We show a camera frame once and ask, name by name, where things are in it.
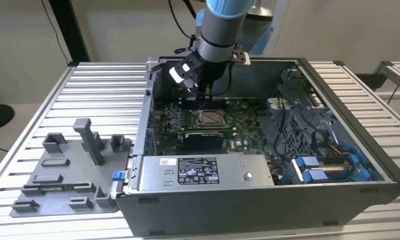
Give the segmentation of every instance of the warning label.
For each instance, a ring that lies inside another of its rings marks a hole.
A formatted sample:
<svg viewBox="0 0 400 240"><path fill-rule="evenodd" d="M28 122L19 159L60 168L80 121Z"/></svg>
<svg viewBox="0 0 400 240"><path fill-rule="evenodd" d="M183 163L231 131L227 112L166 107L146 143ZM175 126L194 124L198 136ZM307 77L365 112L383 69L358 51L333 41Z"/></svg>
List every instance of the warning label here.
<svg viewBox="0 0 400 240"><path fill-rule="evenodd" d="M190 157L178 159L179 184L219 184L217 157Z"/></svg>

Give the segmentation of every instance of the gray plastic post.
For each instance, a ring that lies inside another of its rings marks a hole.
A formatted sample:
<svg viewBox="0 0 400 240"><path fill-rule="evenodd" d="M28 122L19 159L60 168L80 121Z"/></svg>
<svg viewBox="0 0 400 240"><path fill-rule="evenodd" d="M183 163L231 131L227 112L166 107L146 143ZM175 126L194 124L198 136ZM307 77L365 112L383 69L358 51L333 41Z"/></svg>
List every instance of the gray plastic post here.
<svg viewBox="0 0 400 240"><path fill-rule="evenodd" d="M46 151L50 154L58 154L62 153L60 144L66 144L67 140L60 132L51 132L47 134L43 146L46 148Z"/></svg>
<svg viewBox="0 0 400 240"><path fill-rule="evenodd" d="M36 207L39 207L39 203L35 200L16 201L12 205L12 208L19 213L35 212L38 211Z"/></svg>
<svg viewBox="0 0 400 240"><path fill-rule="evenodd" d="M103 140L102 140L102 136L98 131L94 131L92 134L94 134L94 138L95 138L95 142L97 142L97 147L102 151L106 147ZM82 146L83 146L84 151L88 152L86 143L82 143Z"/></svg>
<svg viewBox="0 0 400 240"><path fill-rule="evenodd" d="M80 136L84 141L84 148L87 149L91 155L95 165L101 166L106 163L106 160L102 155L102 151L99 149L98 142L94 137L94 133L91 131L91 125L92 122L90 118L78 118L72 128L78 133L80 133Z"/></svg>
<svg viewBox="0 0 400 240"><path fill-rule="evenodd" d="M123 153L129 151L130 146L123 134L114 134L111 136L111 148L114 153Z"/></svg>
<svg viewBox="0 0 400 240"><path fill-rule="evenodd" d="M110 193L105 193L101 186L97 188L95 201L102 208L110 208L117 205L117 200L113 199Z"/></svg>
<svg viewBox="0 0 400 240"><path fill-rule="evenodd" d="M70 198L70 204L68 205L74 210L76 210L76 209L90 209L94 206L92 201L87 196Z"/></svg>

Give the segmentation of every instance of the blue plastic latch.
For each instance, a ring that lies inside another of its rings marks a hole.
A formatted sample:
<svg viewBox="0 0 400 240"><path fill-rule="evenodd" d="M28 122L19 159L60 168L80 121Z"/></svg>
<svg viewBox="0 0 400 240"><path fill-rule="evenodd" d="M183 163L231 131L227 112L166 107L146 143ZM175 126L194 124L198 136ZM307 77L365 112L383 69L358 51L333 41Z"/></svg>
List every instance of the blue plastic latch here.
<svg viewBox="0 0 400 240"><path fill-rule="evenodd" d="M321 163L315 156L302 156L302 161L305 162L306 168L319 167Z"/></svg>
<svg viewBox="0 0 400 240"><path fill-rule="evenodd" d="M297 165L302 168L305 167L305 161L303 161L303 157L299 156L297 159L295 159L295 162L297 162Z"/></svg>
<svg viewBox="0 0 400 240"><path fill-rule="evenodd" d="M371 181L371 174L369 170L366 170L363 167L358 167L355 169L357 175L351 177L351 180L354 182L369 182Z"/></svg>
<svg viewBox="0 0 400 240"><path fill-rule="evenodd" d="M311 182L314 181L313 176L310 175L310 172L309 172L309 171L305 171L305 172L302 173L302 177L305 178L305 182L306 182L306 183L311 183Z"/></svg>
<svg viewBox="0 0 400 240"><path fill-rule="evenodd" d="M114 181L125 181L127 179L127 175L125 172L122 171L115 171L113 173L113 180Z"/></svg>
<svg viewBox="0 0 400 240"><path fill-rule="evenodd" d="M351 159L351 163L355 167L358 167L358 165L361 164L359 158L357 155L351 154L350 155L350 159Z"/></svg>
<svg viewBox="0 0 400 240"><path fill-rule="evenodd" d="M309 170L313 181L329 180L329 176L322 169Z"/></svg>

